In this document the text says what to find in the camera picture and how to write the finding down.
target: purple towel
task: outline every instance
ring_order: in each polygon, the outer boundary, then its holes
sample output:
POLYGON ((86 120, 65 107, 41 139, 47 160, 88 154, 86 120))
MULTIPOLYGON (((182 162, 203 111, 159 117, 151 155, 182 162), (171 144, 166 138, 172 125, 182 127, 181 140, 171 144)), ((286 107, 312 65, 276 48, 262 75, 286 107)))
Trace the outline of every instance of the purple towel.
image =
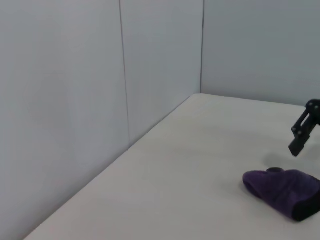
POLYGON ((254 196, 297 222, 320 211, 320 181, 301 171, 249 171, 243 183, 254 196))

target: black fabric trim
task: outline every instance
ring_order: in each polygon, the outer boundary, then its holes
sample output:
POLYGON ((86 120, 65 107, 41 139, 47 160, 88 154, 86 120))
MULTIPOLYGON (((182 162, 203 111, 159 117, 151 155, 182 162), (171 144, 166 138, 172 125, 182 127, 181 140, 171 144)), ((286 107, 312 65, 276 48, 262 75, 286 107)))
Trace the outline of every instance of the black fabric trim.
POLYGON ((292 218, 297 222, 302 222, 318 212, 320 212, 320 190, 308 200, 298 202, 293 207, 292 218))

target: wall seam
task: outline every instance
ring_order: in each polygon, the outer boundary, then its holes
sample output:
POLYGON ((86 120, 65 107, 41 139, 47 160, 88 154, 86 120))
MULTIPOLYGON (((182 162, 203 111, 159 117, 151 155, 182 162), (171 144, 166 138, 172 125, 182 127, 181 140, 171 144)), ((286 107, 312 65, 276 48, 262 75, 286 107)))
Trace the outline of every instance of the wall seam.
POLYGON ((203 61, 204 61, 204 32, 205 32, 205 2, 203 0, 203 9, 202 9, 202 43, 201 43, 201 71, 200 71, 200 93, 202 93, 202 85, 203 85, 203 61))
POLYGON ((121 26, 121 40, 122 40, 122 57, 123 57, 123 68, 124 68, 124 85, 125 85, 125 100, 126 100, 126 118, 127 118, 127 129, 128 129, 128 145, 130 147, 130 124, 129 124, 129 104, 128 104, 128 90, 127 90, 127 73, 126 73, 126 60, 125 60, 125 41, 124 41, 124 28, 122 22, 122 9, 121 0, 119 0, 119 12, 120 12, 120 26, 121 26))

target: white table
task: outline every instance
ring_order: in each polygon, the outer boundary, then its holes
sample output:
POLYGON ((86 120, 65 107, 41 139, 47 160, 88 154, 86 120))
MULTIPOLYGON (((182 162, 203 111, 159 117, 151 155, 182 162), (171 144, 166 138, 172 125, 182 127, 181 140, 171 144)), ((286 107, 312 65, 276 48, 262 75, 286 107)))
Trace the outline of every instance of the white table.
POLYGON ((304 108, 190 97, 27 240, 318 240, 320 214, 294 223, 252 197, 246 171, 320 178, 320 132, 291 156, 304 108))

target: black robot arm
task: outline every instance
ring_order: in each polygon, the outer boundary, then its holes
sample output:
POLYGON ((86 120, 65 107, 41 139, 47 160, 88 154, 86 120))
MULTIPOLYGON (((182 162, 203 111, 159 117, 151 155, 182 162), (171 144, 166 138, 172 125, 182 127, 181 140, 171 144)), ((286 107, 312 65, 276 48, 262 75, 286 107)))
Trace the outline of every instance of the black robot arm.
POLYGON ((317 124, 320 125, 320 100, 313 99, 306 104, 306 109, 295 125, 291 128, 294 140, 289 145, 293 156, 298 156, 304 149, 306 142, 310 138, 310 133, 317 124))

